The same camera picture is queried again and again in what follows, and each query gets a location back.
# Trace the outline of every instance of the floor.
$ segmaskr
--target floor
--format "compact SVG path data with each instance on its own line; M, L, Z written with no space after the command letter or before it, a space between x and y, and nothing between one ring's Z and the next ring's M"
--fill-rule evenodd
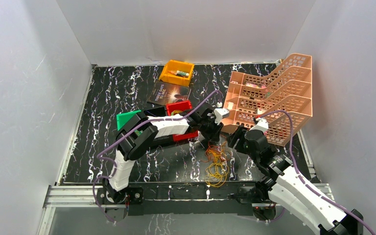
M232 71L253 75L268 75L275 64L196 65L191 80L189 100L196 106L211 91L227 92ZM96 67L81 116L77 135L61 184L89 184L97 175L109 175L112 166L95 156L112 144L117 135L116 114L155 107L147 103L163 66ZM207 143L199 140L156 147L137 161L130 182L201 182L207 179L205 159ZM288 149L276 146L281 153ZM293 153L298 167L308 179L309 170L297 135L293 138ZM112 152L108 157L114 159ZM251 159L233 152L229 162L229 181L257 181L262 175Z

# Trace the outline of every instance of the robotic arm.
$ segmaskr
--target robotic arm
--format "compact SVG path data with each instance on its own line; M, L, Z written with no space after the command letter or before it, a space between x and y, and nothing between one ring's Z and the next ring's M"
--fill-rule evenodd
M149 117L139 112L120 129L117 139L123 138L123 140L116 149L117 167L112 171L110 179L103 180L103 187L115 203L123 202L135 161L146 153L155 139L198 130L206 139L219 141L223 127L221 120L228 116L229 111L224 108L214 108L207 103L198 107L195 112L191 111L185 110L180 114L161 118ZM243 126L238 127L228 138L228 142L229 147L237 152L249 155L265 177L256 182L255 187L239 187L238 192L229 195L229 198L239 202L241 198L242 203L265 201L279 203L308 225L315 234L362 235L362 225L356 219L311 192L306 185L315 189L316 187L308 180L299 178L292 161L271 149L264 135L268 129L267 121L259 118L255 123L256 125L250 130ZM134 130L135 126L139 126L137 131L124 138ZM318 189L316 190L319 195L325 196ZM353 210L352 213L362 219L362 215L357 210Z

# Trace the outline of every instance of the yellow bin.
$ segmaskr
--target yellow bin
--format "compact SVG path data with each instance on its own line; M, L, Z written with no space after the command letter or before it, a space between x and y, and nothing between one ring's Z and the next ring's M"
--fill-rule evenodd
M169 73L169 71L178 71L178 70L182 72L188 72L189 76L179 77L179 76L175 76ZM188 87L189 82L191 81L191 78L192 78L193 71L194 71L194 64L176 61L176 60L170 60L165 65L164 70L162 70L162 73L159 76L159 80L167 82L167 83L172 83L172 84Z

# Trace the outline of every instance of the stacked basket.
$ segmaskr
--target stacked basket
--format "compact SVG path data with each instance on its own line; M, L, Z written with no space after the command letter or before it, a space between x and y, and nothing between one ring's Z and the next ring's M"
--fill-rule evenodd
M285 110L292 116L296 133L312 117L312 57L291 54L265 77L233 71L224 108L230 111L223 119L224 132L232 133L242 124L251 128L255 116ZM268 141L285 146L290 140L287 116L276 113L265 118Z

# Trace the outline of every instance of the red plastic tray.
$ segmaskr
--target red plastic tray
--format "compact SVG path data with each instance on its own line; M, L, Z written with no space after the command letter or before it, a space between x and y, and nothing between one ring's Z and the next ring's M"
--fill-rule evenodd
M184 111L187 109L192 109L192 105L189 100L166 105L166 113L168 113L168 116L171 116L171 113L175 110ZM198 131L185 134L185 135L173 135L172 138L174 139L175 142L177 142L177 141L187 140L190 138L195 138L197 136L198 136Z

